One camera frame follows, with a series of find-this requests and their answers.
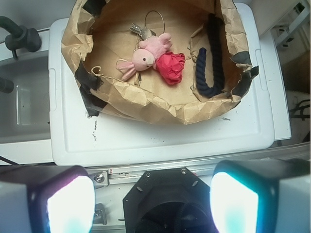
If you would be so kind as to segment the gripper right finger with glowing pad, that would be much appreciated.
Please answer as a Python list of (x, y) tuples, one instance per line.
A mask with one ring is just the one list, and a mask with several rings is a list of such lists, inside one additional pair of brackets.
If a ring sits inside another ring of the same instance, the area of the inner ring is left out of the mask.
[(209, 199), (221, 233), (309, 233), (311, 163), (223, 160), (214, 169)]

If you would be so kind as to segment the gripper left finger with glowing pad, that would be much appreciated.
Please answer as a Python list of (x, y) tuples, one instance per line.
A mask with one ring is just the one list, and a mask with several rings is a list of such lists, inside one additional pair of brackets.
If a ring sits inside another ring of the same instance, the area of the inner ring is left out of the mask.
[(95, 188), (82, 166), (0, 167), (2, 233), (88, 233)]

